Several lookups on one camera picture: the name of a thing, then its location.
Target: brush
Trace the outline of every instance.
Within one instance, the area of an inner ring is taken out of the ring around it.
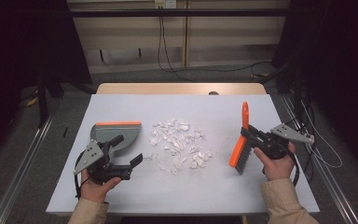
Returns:
[[[242,104],[242,129],[249,129],[249,107],[248,103],[245,101]],[[249,155],[252,151],[250,143],[247,143],[245,136],[241,135],[237,141],[237,144],[232,151],[231,158],[229,160],[229,165],[234,167],[238,173],[242,174],[245,164],[248,161]]]

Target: black curtain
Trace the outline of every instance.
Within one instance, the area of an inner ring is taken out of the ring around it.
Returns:
[[[292,14],[285,18],[282,36],[271,64],[275,68],[284,65],[276,78],[278,92],[289,92],[296,82],[296,72],[302,72],[303,64],[310,58],[318,39],[323,14],[327,3],[324,0],[292,0],[289,8],[310,9],[311,13]]]
[[[44,74],[91,83],[90,72],[65,0],[0,1],[0,141],[25,87]]]
[[[330,2],[304,71],[314,98],[358,159],[358,0]]]

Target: orange brush handle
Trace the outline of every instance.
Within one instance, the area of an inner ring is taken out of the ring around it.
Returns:
[[[229,165],[231,167],[235,168],[237,166],[238,160],[240,159],[240,155],[242,153],[245,144],[246,144],[246,138],[241,136],[238,139],[237,144],[234,147],[234,150],[232,151],[231,158],[229,159]]]
[[[246,130],[249,129],[249,108],[248,103],[245,101],[242,104],[242,127]],[[238,163],[238,159],[242,153],[243,147],[246,144],[246,138],[244,136],[240,136],[237,141],[237,144],[232,151],[231,158],[229,159],[229,165],[231,167],[236,167]]]

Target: white table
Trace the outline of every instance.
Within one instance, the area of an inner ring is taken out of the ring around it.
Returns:
[[[144,160],[134,168],[131,180],[122,181],[108,193],[106,200],[111,203],[108,212],[120,216],[228,216],[267,212],[259,192],[259,185],[266,178],[258,158],[251,154],[243,175],[228,165],[240,134],[243,101],[248,102],[250,123],[257,129],[267,132],[281,123],[266,94],[93,95],[47,212],[60,216],[72,213],[77,202],[73,170],[77,156],[90,141],[90,128],[94,123],[140,120],[142,128],[138,138],[123,155],[115,158],[115,163],[126,164],[139,153],[146,157],[159,153],[160,162],[167,164],[171,155],[164,154],[159,146],[150,146],[148,138],[153,124],[173,118],[200,127],[206,136],[202,146],[208,148],[213,157],[203,169],[184,169],[176,175],[170,169],[162,171],[156,160]],[[319,212],[302,173],[296,190],[300,203],[309,212]]]

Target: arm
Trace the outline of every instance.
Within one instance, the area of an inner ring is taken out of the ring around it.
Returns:
[[[296,152],[292,143],[289,143],[289,150]],[[318,223],[298,201],[295,186],[290,179],[294,167],[292,159],[285,156],[280,160],[270,160],[257,147],[255,155],[263,162],[268,179],[261,186],[261,194],[268,209],[268,223]]]
[[[94,183],[87,170],[81,172],[81,198],[68,223],[104,223],[109,203],[105,202],[106,194],[113,189],[121,179],[114,177],[106,183]]]

